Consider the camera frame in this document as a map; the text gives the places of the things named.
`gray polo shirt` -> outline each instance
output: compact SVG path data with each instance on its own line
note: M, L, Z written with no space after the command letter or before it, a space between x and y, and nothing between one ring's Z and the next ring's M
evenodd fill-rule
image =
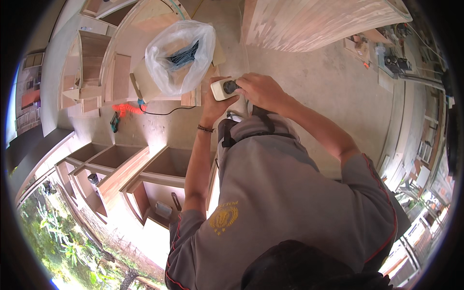
M394 209L364 154L346 162L339 183L319 173L298 138L264 135L228 149L219 168L211 217L188 210L170 225L166 282L173 289L239 289L248 265L288 239L360 272L394 238Z

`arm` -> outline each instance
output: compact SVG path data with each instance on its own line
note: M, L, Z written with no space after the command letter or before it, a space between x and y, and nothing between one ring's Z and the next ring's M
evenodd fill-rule
M227 77L213 77L209 84ZM214 122L221 117L227 108L238 100L238 96L221 102L214 99L211 87L205 95L205 107L200 125L212 129ZM211 133L197 130L192 155L185 176L185 201L182 211L194 209L206 216L206 199L209 187Z
M276 112L302 126L330 154L340 160L341 167L352 155L360 153L347 132L286 94L271 77L255 73L244 74L237 80L237 84L242 87L237 91L244 94L253 104Z

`man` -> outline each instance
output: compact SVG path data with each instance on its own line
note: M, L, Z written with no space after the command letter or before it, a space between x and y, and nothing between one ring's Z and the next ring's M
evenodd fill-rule
M394 241L396 214L372 162L348 133L271 77L249 73L236 83L256 106L242 122L219 124L219 205L207 220L210 132L238 96L216 102L211 90L206 95L184 206L170 225L167 286L306 289L342 283L340 277L342 284L346 277L382 280L375 272ZM319 173L286 118L340 161L342 183ZM311 270L303 275L301 269ZM374 274L367 277L369 271Z

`power cord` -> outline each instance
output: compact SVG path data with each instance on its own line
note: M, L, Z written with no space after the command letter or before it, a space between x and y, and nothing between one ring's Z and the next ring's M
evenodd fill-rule
M147 112L147 111L144 111L144 110L142 109L142 105L139 104L140 111L142 111L142 112L144 112L144 113L146 113L146 114L149 114L149 115L157 115L157 116L166 116L166 115L171 114L171 113L174 112L175 110L179 110L179 109L190 110L190 109L193 109L193 108L195 108L195 107L197 107L197 106L193 106L193 107L190 107L190 108L178 107L178 108L175 108L174 110L170 111L170 112L167 113L167 114L157 114L157 113L149 113L149 112Z

